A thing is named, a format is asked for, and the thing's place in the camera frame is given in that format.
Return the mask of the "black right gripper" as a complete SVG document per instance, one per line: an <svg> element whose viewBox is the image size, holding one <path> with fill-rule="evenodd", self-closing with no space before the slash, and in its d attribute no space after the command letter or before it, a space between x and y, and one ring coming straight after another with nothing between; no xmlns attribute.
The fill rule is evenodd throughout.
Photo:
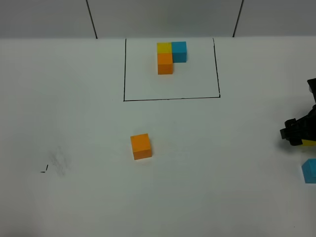
<svg viewBox="0 0 316 237"><path fill-rule="evenodd" d="M289 119L285 128L280 130L281 138L287 140L291 146L300 146L304 140L316 140L316 105L300 119Z"/></svg>

